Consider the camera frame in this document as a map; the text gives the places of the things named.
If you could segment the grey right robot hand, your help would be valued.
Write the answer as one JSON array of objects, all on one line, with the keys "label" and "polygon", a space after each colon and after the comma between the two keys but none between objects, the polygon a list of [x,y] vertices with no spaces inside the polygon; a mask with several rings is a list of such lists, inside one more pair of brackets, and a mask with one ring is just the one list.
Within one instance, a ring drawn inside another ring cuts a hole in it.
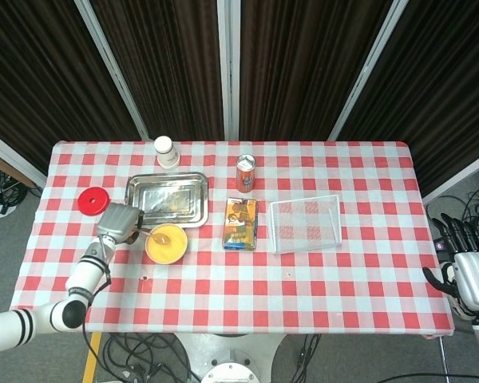
[{"label": "grey right robot hand", "polygon": [[426,281],[448,298],[452,311],[479,324],[479,232],[471,224],[442,213],[432,219],[441,233],[449,260],[441,263],[441,278],[424,267]]}]

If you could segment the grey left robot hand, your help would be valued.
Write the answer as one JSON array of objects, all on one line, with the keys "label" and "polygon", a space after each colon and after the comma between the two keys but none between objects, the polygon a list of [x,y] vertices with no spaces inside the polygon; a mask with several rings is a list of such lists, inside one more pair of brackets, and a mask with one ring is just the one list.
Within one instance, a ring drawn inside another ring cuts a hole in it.
[{"label": "grey left robot hand", "polygon": [[128,204],[110,203],[97,224],[97,236],[107,235],[115,244],[133,244],[143,223],[144,212]]}]

